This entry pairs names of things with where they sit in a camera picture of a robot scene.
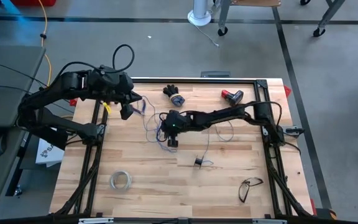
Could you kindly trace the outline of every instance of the black desk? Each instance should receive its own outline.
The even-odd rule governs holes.
[[[35,77],[44,53],[45,49],[41,47],[0,45],[0,64]],[[31,84],[32,80],[29,77],[0,66],[0,85],[30,90]],[[20,90],[0,88],[0,127],[12,126],[17,116],[17,106],[25,94],[26,92]],[[0,156],[0,194],[22,144],[24,134],[24,131],[17,128],[12,128],[8,134],[7,149]]]

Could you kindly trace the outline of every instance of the concrete floor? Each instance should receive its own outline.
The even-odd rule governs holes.
[[[191,7],[192,0],[92,3],[59,0],[56,6],[47,9],[47,14],[50,17],[184,19]],[[319,20],[327,8],[323,0],[312,1],[305,7],[298,1],[283,1],[278,11],[281,19]],[[39,8],[17,11],[7,5],[6,10],[0,10],[0,14],[42,16]],[[272,20],[273,14],[271,8],[231,7],[228,19]],[[358,20],[358,0],[347,0],[334,20]],[[216,48],[188,23],[49,22],[46,48],[54,75],[74,60],[109,65],[113,50],[125,43],[136,54],[133,66],[127,70],[132,77],[199,77],[205,70],[228,70],[232,77],[282,78],[291,87],[275,24],[227,24],[227,27],[229,32],[224,37],[216,34],[217,24],[201,28],[218,42],[220,48]],[[39,45],[43,29],[43,22],[0,21],[0,44]],[[358,221],[358,25],[328,26],[318,39],[311,37],[315,29],[311,25],[283,25],[333,209],[341,220]],[[128,59],[129,53],[121,52],[118,67],[124,66]],[[47,63],[43,61],[37,78],[46,82],[47,72]],[[293,121],[300,124],[293,94],[288,100]],[[50,109],[67,115],[59,108]],[[303,137],[298,144],[303,151],[311,198],[320,207]],[[57,173],[41,171],[24,174],[21,183],[28,183],[25,193],[19,199],[2,196],[0,218],[45,215],[56,177]]]

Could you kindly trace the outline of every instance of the robotic arm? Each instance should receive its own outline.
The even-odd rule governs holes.
[[[142,99],[132,91],[133,87],[127,73],[103,65],[94,70],[65,72],[58,75],[50,86],[23,99],[18,108],[17,123],[60,149],[65,148],[67,131],[77,133],[83,144],[96,144],[104,131],[103,125],[69,121],[53,115],[45,106],[57,100],[74,98],[120,103],[121,118],[126,120],[133,113],[130,103]]]
[[[254,106],[255,119],[245,111],[248,106]],[[247,104],[236,105],[231,108],[205,113],[201,111],[184,111],[179,113],[170,110],[165,120],[161,123],[161,131],[164,132],[165,139],[168,139],[169,147],[178,147],[176,137],[179,133],[187,131],[202,131],[211,125],[230,121],[232,119],[242,119],[251,125],[263,126],[269,133],[270,142],[282,146],[284,143],[283,129],[275,125],[268,102],[251,101]]]

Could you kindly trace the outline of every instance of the white stand base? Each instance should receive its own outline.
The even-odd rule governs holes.
[[[193,10],[187,14],[187,19],[190,23],[196,25],[196,26],[205,26],[206,24],[209,24],[211,22],[211,14],[206,11],[205,16],[201,19],[198,19],[194,16]]]

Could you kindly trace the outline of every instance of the wooden table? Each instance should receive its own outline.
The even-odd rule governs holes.
[[[283,107],[280,125],[292,125],[290,110],[281,79],[267,79],[270,99]],[[157,112],[175,108],[162,93],[163,84],[136,83],[134,91],[145,95],[156,107]],[[243,103],[255,100],[254,89],[243,84],[177,84],[186,102],[181,111],[212,111],[228,107],[221,98],[221,90],[232,93],[244,92]],[[94,101],[79,101],[74,121],[89,123]],[[103,212],[104,217],[141,218],[263,218],[273,215],[272,198],[267,178],[266,161],[261,141],[260,128],[245,121],[234,120],[234,137],[230,142],[220,141],[216,129],[211,127],[207,163],[201,169],[193,167],[195,158],[206,150],[208,131],[179,134],[176,153],[164,151],[157,143],[147,142],[141,116],[133,114],[127,121],[120,119],[119,106],[112,106],[104,137],[103,151],[98,172],[93,211]],[[273,106],[275,119],[278,107]],[[147,105],[146,120],[153,114]],[[155,128],[153,120],[149,129]],[[229,123],[220,123],[217,130],[223,138],[231,136]],[[155,134],[150,132],[149,139]],[[286,141],[296,144],[291,137]],[[302,169],[299,152],[291,146],[281,147],[288,187],[312,213],[308,188]],[[78,186],[85,146],[72,144],[66,148],[59,172],[50,211],[55,212],[68,200]],[[110,176],[116,170],[126,170],[132,176],[132,185],[126,192],[113,190]],[[264,184],[251,187],[245,203],[238,199],[241,182],[249,177],[258,177]],[[277,188],[281,210],[282,195]],[[87,190],[83,197],[83,207]]]

